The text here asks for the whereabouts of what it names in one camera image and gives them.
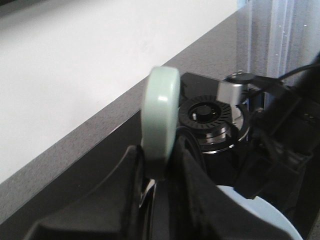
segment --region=white wall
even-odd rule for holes
[[[237,8],[46,0],[10,12],[16,4],[0,7],[0,183]]]

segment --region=mint green wheel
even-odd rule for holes
[[[154,67],[148,77],[141,106],[145,176],[162,180],[176,136],[180,94],[178,69]]]

